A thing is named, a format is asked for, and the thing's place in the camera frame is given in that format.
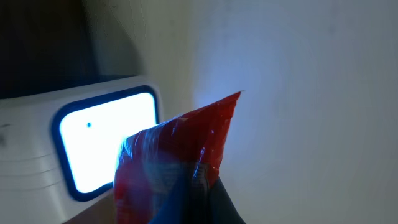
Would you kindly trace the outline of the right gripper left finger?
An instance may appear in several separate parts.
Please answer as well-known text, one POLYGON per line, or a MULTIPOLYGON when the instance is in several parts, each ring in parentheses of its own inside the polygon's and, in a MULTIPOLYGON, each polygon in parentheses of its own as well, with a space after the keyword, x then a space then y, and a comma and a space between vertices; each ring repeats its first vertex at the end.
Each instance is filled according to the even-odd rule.
POLYGON ((188 224, 191 221, 190 195, 191 177, 190 170, 182 169, 171 192, 150 224, 188 224))

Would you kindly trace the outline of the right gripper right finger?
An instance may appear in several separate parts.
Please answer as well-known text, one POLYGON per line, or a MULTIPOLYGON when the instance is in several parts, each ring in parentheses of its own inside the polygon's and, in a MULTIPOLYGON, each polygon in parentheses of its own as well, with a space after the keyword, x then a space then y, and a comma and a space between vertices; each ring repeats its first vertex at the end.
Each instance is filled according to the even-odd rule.
POLYGON ((209 194, 211 224, 246 224, 236 210, 220 178, 209 194))

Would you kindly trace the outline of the red snack bag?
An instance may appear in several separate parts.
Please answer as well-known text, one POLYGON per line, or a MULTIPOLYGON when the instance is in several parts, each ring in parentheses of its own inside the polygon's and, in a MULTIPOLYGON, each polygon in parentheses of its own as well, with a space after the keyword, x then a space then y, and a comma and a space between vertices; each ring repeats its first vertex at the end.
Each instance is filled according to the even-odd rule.
POLYGON ((122 144, 114 178, 116 221, 150 223, 185 167, 191 221, 211 224, 209 194, 240 92, 142 130, 122 144))

